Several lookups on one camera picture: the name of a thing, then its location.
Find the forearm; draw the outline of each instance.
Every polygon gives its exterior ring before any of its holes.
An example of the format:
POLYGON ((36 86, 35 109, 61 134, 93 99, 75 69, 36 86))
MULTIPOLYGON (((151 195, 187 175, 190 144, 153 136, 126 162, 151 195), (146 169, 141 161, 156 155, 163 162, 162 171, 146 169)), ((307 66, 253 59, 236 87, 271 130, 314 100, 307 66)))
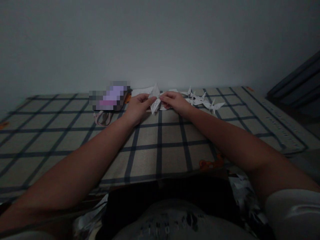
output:
POLYGON ((235 165, 247 173, 262 203, 282 189, 320 191, 285 156, 247 131, 194 108, 189 119, 235 165))
POLYGON ((254 135, 199 109, 194 108, 189 119, 230 161, 246 172, 271 158, 283 158, 282 154, 254 135))
POLYGON ((14 205, 42 210, 76 205, 101 179, 132 129, 126 118, 118 119, 56 164, 14 205))

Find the white sleeve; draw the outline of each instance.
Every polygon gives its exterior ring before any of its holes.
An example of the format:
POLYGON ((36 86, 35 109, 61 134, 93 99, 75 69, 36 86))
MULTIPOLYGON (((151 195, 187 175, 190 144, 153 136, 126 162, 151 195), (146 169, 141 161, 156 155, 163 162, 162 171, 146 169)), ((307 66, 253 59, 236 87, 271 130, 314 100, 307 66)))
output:
POLYGON ((267 198, 265 210, 278 240, 320 239, 320 193, 281 190, 267 198))

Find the black shorts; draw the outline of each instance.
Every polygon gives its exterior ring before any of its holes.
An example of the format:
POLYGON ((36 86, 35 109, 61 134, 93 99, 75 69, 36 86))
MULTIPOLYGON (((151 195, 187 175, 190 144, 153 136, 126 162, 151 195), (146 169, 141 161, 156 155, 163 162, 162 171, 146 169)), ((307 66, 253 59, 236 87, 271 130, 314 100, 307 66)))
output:
POLYGON ((243 227, 230 183, 221 178, 196 175, 132 184, 109 193, 106 213, 96 239, 112 239, 122 228, 135 222, 152 204, 165 199, 182 199, 207 215, 226 219, 243 227))

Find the dark curtain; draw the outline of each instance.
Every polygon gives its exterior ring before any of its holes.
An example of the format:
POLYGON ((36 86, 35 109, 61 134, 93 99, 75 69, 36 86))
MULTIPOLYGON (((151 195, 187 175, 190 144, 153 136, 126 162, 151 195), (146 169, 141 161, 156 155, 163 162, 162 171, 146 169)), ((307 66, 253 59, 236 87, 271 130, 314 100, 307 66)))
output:
POLYGON ((320 51, 271 89, 267 98, 320 121, 320 51))

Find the person's right hand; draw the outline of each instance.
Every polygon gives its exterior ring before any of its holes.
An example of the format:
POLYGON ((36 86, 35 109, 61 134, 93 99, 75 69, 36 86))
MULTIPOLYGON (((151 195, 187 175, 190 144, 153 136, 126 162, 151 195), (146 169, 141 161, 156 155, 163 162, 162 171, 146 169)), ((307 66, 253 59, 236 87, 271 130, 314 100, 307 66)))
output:
POLYGON ((166 109, 173 107, 173 109, 184 118, 188 118, 194 108, 178 92, 165 92, 159 98, 166 109))

